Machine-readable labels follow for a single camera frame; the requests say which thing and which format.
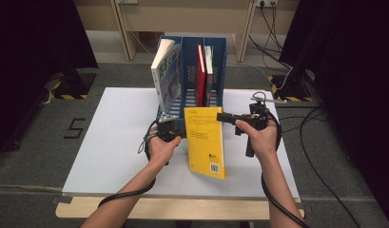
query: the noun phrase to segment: white table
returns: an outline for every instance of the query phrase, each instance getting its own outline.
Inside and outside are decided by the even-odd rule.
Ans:
[[[250,97],[256,91],[225,89],[224,111],[233,114],[248,113],[248,105],[254,103],[250,101]],[[271,98],[271,93],[266,92],[266,95]],[[274,105],[267,106],[277,116]],[[156,117],[157,107],[154,88],[106,88],[63,189],[64,195],[73,197],[73,201],[71,204],[58,205],[58,217],[87,217],[97,207],[100,199],[116,193],[145,166],[145,154],[138,154],[137,151],[148,125]],[[260,164],[257,159],[244,155],[247,136],[236,136],[234,126],[230,123],[225,123],[223,129],[225,180],[190,172],[186,140],[183,140],[176,148],[169,165],[157,177],[155,186],[144,194],[130,217],[268,219],[267,201],[260,183]],[[299,201],[283,142],[278,154],[293,198]],[[159,208],[156,211],[153,200],[159,203],[158,206],[166,206],[168,210],[165,212]],[[221,208],[221,215],[207,213],[206,207],[210,205],[213,211]],[[227,213],[226,205],[230,209],[240,207],[238,211],[243,210],[243,207],[252,207],[253,212],[262,215]]]

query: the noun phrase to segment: yellow black hazard tape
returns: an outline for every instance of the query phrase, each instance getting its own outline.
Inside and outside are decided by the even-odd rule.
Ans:
[[[268,77],[269,81],[272,82],[273,76]],[[289,101],[289,102],[312,102],[311,97],[305,96],[285,96],[280,94],[280,90],[277,89],[275,84],[271,84],[271,92],[275,100],[278,101]]]
[[[54,88],[51,90],[51,99],[65,99],[65,100],[75,100],[75,99],[86,99],[87,94],[64,94],[60,91],[60,85],[62,81],[60,80],[55,84]]]

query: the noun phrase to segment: gray carpet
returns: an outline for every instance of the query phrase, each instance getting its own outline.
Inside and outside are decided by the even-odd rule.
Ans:
[[[88,71],[97,72],[97,77],[87,99],[52,100],[35,113],[20,139],[20,149],[0,153],[0,227],[78,227],[82,223],[81,219],[57,218],[56,204],[52,201],[61,195],[105,87],[153,87],[149,65],[100,64],[98,70]],[[272,71],[265,69],[265,73],[269,75]],[[270,86],[254,67],[230,66],[226,69],[225,88],[269,90]],[[355,227],[314,173],[301,149],[300,130],[296,127],[312,110],[309,106],[316,105],[319,103],[290,103],[277,107],[282,130],[289,130],[283,134],[283,139],[306,212],[306,222],[311,227]],[[359,171],[347,160],[330,118],[324,115],[322,108],[315,114],[320,115],[309,121],[302,131],[310,160],[361,227],[389,227]],[[75,118],[85,119],[74,124],[74,127],[84,128],[81,137],[64,139],[77,135],[68,130]],[[19,185],[33,188],[25,190]],[[126,226],[173,225],[172,221],[132,220]],[[266,227],[266,223],[256,222],[255,226]]]

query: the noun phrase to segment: hand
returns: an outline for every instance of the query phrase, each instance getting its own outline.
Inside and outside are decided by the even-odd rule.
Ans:
[[[149,162],[156,162],[159,165],[164,166],[167,162],[170,161],[171,157],[173,156],[174,149],[181,141],[182,137],[180,136],[177,136],[170,142],[165,142],[157,136],[152,137],[149,140]]]
[[[235,125],[244,131],[251,141],[254,154],[260,160],[263,156],[276,154],[277,125],[274,121],[268,120],[267,127],[261,131],[256,130],[248,123],[237,120]]]

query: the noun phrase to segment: wrist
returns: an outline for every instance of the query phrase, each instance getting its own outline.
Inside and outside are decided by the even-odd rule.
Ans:
[[[165,166],[164,163],[155,160],[149,160],[149,162],[146,165],[147,168],[158,170],[158,172],[161,171],[164,166]]]
[[[258,156],[259,162],[261,165],[265,163],[275,163],[278,162],[278,155],[275,151],[270,151],[268,153],[262,153]]]

